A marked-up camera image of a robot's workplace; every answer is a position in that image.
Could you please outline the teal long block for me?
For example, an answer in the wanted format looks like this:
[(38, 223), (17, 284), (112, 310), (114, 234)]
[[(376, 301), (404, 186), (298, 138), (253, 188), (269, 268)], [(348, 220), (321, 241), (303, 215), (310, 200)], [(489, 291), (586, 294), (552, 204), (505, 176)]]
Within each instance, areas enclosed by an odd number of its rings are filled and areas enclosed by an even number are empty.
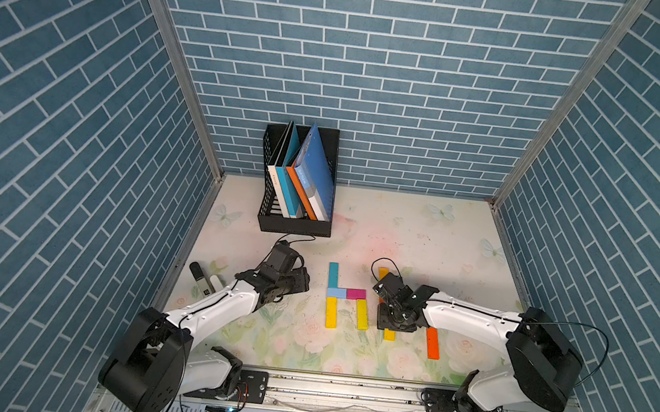
[(336, 262), (330, 262), (328, 269), (328, 288), (331, 289), (338, 288), (338, 277), (339, 277), (339, 264)]

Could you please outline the magenta block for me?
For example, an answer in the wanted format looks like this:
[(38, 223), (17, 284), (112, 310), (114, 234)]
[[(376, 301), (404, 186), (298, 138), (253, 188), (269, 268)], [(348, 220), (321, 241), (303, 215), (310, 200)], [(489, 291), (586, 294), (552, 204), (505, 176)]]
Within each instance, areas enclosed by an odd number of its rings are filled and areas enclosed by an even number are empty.
[(366, 300), (366, 291), (363, 289), (348, 289), (346, 290), (346, 299), (347, 300)]

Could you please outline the light blue block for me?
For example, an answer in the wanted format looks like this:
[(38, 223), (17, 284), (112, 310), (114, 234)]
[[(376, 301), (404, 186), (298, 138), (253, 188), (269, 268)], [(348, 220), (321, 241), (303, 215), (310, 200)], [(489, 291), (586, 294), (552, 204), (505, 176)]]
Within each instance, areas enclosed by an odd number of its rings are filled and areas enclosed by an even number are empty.
[(326, 290), (328, 298), (346, 299), (347, 290), (339, 288), (329, 288)]

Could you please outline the orange long block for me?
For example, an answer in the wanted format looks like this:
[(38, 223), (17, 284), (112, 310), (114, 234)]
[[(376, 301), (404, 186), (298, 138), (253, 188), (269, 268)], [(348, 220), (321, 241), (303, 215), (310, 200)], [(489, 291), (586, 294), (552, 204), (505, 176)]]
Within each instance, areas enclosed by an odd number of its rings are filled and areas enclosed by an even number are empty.
[(431, 361), (440, 359), (440, 348), (439, 344), (439, 335), (438, 330), (433, 327), (429, 327), (426, 332), (426, 347), (427, 347), (427, 357)]

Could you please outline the yellow long block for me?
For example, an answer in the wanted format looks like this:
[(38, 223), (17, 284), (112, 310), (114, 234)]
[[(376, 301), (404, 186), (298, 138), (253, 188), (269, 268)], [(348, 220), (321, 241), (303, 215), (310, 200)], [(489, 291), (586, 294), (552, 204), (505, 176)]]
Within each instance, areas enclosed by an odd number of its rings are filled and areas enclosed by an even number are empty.
[(337, 319), (338, 319), (338, 303), (335, 297), (329, 296), (326, 298), (326, 318), (325, 318), (325, 327), (329, 329), (336, 329)]

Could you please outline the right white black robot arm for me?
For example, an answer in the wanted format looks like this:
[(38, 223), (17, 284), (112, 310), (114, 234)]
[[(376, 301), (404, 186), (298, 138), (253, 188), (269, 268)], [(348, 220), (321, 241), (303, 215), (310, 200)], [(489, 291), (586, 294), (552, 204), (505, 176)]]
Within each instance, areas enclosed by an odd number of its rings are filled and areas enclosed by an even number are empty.
[(413, 290), (393, 273), (379, 279), (373, 291), (380, 299), (378, 318), (383, 330), (445, 330), (502, 354), (505, 363), (499, 368), (475, 366), (467, 373), (453, 394), (456, 412), (495, 412), (528, 401), (549, 412), (565, 410), (582, 370), (582, 358), (558, 322), (543, 310), (491, 310), (433, 286)]

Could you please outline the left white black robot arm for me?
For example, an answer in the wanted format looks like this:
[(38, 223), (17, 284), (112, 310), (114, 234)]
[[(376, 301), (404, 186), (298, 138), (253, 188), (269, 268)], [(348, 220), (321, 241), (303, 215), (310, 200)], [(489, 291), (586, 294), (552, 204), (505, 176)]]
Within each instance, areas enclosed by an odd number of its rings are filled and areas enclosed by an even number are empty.
[(197, 355), (192, 350), (235, 320), (309, 287), (304, 257), (280, 240), (259, 265), (195, 304), (138, 313), (99, 371), (98, 382), (131, 412), (169, 410), (177, 397), (190, 392), (226, 400), (237, 396), (243, 361), (220, 346)]

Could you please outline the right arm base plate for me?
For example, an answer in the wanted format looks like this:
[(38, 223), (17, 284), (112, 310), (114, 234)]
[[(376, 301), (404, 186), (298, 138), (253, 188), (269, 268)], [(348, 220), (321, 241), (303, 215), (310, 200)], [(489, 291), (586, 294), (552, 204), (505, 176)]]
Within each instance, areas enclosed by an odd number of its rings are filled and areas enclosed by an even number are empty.
[(504, 412), (503, 407), (485, 411), (470, 397), (464, 395), (457, 398), (456, 393), (449, 389), (425, 388), (419, 392), (418, 398), (425, 412)]

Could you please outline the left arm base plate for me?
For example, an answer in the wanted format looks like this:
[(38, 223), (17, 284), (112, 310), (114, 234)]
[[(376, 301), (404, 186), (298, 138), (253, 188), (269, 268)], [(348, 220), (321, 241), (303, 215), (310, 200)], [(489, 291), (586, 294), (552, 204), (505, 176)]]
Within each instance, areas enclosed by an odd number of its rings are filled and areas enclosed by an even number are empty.
[(269, 378), (266, 371), (242, 370), (237, 377), (228, 376), (216, 388), (195, 389), (185, 392), (184, 397), (260, 405), (265, 400)]

